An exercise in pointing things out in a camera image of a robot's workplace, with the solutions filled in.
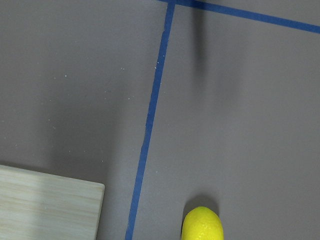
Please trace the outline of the yellow lemon toy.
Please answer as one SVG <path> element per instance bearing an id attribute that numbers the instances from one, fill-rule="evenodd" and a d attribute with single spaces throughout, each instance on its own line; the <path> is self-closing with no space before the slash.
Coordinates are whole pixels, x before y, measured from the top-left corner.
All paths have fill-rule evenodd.
<path id="1" fill-rule="evenodd" d="M 223 225 L 210 208 L 198 206 L 187 213 L 181 229 L 182 240 L 224 240 Z"/>

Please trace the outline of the wooden cutting board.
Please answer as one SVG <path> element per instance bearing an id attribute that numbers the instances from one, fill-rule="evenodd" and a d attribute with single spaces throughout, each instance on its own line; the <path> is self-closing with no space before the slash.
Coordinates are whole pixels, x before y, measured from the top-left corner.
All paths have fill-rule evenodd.
<path id="1" fill-rule="evenodd" d="M 2 240 L 95 240 L 105 185 L 1 165 Z"/>

